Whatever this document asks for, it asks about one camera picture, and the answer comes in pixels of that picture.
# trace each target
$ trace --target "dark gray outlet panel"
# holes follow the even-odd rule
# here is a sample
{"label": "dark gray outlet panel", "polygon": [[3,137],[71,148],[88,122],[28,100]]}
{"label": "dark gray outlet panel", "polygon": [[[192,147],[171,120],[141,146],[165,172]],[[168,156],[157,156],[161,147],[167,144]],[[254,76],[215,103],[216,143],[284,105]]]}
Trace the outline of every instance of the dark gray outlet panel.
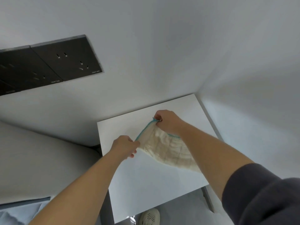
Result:
{"label": "dark gray outlet panel", "polygon": [[0,96],[17,92],[15,88],[0,80]]}
{"label": "dark gray outlet panel", "polygon": [[64,81],[102,72],[85,35],[39,43],[31,48]]}
{"label": "dark gray outlet panel", "polygon": [[62,82],[30,46],[0,51],[0,80],[15,91]]}

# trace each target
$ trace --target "forearm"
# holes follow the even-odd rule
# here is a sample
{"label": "forearm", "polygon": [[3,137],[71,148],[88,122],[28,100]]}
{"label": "forearm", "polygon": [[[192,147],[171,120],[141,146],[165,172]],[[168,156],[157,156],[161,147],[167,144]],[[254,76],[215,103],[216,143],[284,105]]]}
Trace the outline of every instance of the forearm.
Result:
{"label": "forearm", "polygon": [[114,152],[103,156],[85,174],[59,193],[30,225],[94,225],[108,186],[121,161]]}
{"label": "forearm", "polygon": [[178,135],[219,199],[222,199],[224,187],[230,176],[243,165],[253,163],[233,147],[190,124],[182,124]]}

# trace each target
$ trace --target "folded cloth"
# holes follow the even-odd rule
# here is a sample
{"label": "folded cloth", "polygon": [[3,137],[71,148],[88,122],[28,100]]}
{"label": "folded cloth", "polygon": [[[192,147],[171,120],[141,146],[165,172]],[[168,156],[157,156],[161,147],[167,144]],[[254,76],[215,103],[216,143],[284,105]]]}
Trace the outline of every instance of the folded cloth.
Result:
{"label": "folded cloth", "polygon": [[158,128],[157,122],[150,121],[138,135],[139,149],[160,163],[201,172],[182,139]]}

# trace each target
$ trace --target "gray floor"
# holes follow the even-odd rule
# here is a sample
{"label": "gray floor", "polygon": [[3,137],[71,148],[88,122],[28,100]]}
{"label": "gray floor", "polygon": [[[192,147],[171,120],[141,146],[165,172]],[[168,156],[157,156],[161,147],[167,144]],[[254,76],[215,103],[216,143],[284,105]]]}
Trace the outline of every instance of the gray floor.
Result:
{"label": "gray floor", "polygon": [[[233,224],[223,211],[221,202],[210,189],[216,212],[208,209],[201,189],[173,199],[167,203],[157,206],[160,212],[160,225],[231,225]],[[135,216],[138,224],[140,215]],[[129,219],[117,223],[117,225],[131,225]]]}

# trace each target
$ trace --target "hand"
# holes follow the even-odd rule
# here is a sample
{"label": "hand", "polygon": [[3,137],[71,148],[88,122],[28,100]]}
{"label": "hand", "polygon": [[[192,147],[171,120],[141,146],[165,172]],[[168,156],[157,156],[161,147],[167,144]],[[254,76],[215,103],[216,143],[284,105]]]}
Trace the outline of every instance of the hand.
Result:
{"label": "hand", "polygon": [[185,124],[173,111],[158,110],[154,115],[157,127],[169,134],[179,135],[180,128]]}
{"label": "hand", "polygon": [[115,153],[123,161],[128,157],[133,158],[137,153],[137,147],[140,145],[139,141],[133,141],[129,136],[119,136],[113,141],[111,152]]}

